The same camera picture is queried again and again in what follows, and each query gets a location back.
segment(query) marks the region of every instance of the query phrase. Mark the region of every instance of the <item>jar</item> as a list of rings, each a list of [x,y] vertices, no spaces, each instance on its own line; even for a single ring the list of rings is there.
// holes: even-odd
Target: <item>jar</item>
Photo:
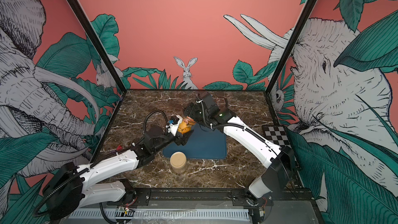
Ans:
[[[182,152],[175,152],[170,157],[170,164],[177,174],[182,174],[186,171],[188,164],[187,164],[187,157]]]

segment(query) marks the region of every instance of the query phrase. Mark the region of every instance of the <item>tan lid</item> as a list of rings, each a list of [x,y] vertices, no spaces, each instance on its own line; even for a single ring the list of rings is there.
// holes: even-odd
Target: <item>tan lid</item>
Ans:
[[[187,157],[185,157],[185,154],[182,152],[175,152],[170,157],[170,164],[175,169],[181,169],[182,167],[185,166],[186,162],[187,162]]]

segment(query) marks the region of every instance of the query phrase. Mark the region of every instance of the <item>brown marble surface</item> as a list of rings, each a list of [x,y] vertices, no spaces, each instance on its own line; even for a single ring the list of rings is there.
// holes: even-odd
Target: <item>brown marble surface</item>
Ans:
[[[118,145],[127,147],[142,136],[142,122],[153,110],[163,110],[167,117],[182,114],[183,108],[194,101],[194,91],[128,91],[120,107],[112,128],[102,147],[103,152],[116,149]],[[210,92],[214,100],[223,104],[226,97],[229,108],[252,129],[263,135],[261,125],[272,124],[272,118],[263,92]],[[159,114],[148,121],[164,126]],[[133,171],[123,172],[105,182],[127,178],[134,187],[198,187],[198,188],[238,188],[248,186],[261,175],[265,168],[258,159],[231,137],[226,137],[227,157],[219,160],[188,159],[188,168],[182,175],[172,171],[170,160],[162,152],[148,165]]]

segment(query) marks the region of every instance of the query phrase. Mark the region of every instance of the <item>blue mat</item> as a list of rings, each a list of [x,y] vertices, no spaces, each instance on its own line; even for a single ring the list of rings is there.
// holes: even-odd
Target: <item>blue mat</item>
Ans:
[[[195,124],[192,129],[194,131],[186,145],[177,146],[173,142],[163,149],[163,156],[171,157],[174,152],[182,152],[187,158],[224,159],[226,157],[224,133],[199,126],[199,124]]]

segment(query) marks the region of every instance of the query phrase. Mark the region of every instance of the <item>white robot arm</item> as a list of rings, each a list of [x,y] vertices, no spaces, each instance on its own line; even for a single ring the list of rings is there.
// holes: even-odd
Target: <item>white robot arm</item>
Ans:
[[[155,112],[150,113],[145,123]],[[119,152],[106,155],[99,161],[75,167],[72,163],[64,165],[43,189],[43,200],[35,208],[34,215],[49,214],[51,220],[67,216],[76,208],[105,201],[117,202],[127,191],[134,191],[128,180],[113,183],[100,183],[118,173],[142,167],[154,159],[156,152],[171,142],[185,145],[193,131],[179,132],[183,118],[179,115],[167,120],[166,131],[161,127],[152,127],[137,144]],[[261,198],[264,194],[284,187],[292,176],[294,166],[293,152],[290,148],[266,140],[247,126],[234,112],[227,107],[218,108],[209,93],[197,96],[196,104],[191,103],[184,109],[187,120],[217,128],[227,136],[234,138],[247,150],[253,153],[267,168],[266,173],[256,178],[248,191]],[[47,202],[48,210],[38,213]]]

